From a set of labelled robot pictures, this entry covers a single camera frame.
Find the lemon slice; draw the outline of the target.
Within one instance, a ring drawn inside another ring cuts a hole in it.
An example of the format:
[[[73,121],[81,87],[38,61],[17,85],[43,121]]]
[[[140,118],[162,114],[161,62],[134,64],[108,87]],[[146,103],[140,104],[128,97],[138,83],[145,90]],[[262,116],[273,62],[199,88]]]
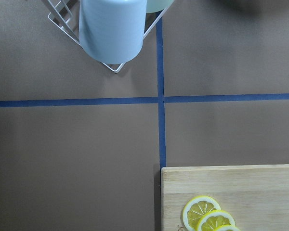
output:
[[[194,231],[200,219],[207,213],[220,210],[219,203],[209,196],[197,196],[186,203],[182,210],[182,221],[187,231]]]
[[[240,231],[240,229],[234,225],[221,225],[215,228],[214,231]]]
[[[224,210],[213,210],[206,213],[198,222],[196,231],[213,231],[222,225],[235,226],[235,220],[231,214]]]

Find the light blue plastic cup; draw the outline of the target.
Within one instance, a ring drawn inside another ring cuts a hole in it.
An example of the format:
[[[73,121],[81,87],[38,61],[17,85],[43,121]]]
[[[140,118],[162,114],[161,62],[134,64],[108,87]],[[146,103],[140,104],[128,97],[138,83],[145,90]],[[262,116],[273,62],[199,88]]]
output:
[[[93,59],[106,64],[126,63],[142,49],[145,0],[82,0],[79,42]]]

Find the mint green plastic cup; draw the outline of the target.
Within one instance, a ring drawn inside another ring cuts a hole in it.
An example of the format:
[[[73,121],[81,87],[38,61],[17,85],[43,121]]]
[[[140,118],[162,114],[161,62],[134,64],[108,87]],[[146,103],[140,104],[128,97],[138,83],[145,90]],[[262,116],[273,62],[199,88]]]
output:
[[[174,0],[147,0],[146,12],[155,13],[172,5]]]

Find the bamboo cutting board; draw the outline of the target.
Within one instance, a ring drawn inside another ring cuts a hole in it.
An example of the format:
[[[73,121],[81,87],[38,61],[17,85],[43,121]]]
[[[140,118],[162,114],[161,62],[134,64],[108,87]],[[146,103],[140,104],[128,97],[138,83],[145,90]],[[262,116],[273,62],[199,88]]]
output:
[[[242,231],[289,231],[289,164],[165,167],[161,171],[164,231],[182,231],[193,197],[214,198]]]

